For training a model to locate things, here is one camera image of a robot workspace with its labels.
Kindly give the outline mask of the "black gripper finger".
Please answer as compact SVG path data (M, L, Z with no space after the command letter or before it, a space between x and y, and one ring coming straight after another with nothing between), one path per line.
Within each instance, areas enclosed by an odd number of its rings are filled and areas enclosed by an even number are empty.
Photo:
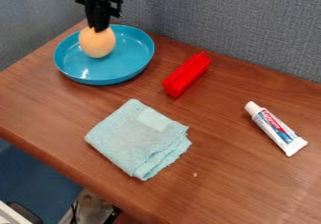
M92 28L95 26L95 4L85 4L85 16L88 21L88 27Z
M96 33L104 31L109 27L109 6L96 4L93 8L93 30Z

